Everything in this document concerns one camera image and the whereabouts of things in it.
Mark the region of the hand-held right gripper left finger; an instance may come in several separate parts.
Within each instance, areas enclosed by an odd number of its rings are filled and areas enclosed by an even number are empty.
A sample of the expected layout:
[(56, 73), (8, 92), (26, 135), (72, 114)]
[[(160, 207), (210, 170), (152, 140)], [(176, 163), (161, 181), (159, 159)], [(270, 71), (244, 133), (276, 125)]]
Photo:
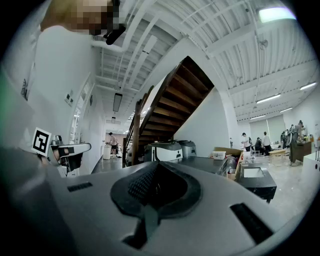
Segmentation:
[(138, 218), (122, 214), (110, 192), (121, 178), (146, 167), (142, 163), (115, 171), (61, 177), (57, 167), (46, 166), (46, 179), (63, 220), (70, 228), (80, 256), (156, 256), (153, 249), (135, 249), (123, 243), (133, 235)]

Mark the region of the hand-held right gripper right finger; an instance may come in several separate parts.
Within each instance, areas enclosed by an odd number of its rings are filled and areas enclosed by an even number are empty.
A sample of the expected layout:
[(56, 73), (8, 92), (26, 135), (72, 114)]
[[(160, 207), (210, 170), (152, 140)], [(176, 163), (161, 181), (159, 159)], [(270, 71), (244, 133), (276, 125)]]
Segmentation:
[(277, 210), (240, 184), (217, 174), (166, 162), (198, 180), (202, 198), (186, 216), (163, 219), (149, 240), (156, 256), (229, 256), (256, 245), (231, 206), (244, 204), (272, 233), (285, 224)]

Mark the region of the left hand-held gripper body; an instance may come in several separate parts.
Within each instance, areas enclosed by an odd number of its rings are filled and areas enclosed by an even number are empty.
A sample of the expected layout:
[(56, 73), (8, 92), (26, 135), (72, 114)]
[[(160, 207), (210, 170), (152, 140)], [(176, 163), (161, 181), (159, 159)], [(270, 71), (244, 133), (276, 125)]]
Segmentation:
[(62, 146), (60, 135), (52, 135), (50, 132), (36, 128), (33, 134), (31, 150), (41, 162), (58, 166), (61, 164), (59, 146)]

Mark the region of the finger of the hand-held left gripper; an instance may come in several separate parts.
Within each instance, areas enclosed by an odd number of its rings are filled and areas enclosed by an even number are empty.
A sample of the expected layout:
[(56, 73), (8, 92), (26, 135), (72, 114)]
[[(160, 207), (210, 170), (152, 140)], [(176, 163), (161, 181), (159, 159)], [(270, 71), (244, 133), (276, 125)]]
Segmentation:
[(68, 144), (59, 146), (59, 160), (66, 167), (66, 172), (80, 168), (83, 154), (92, 148), (90, 143)]

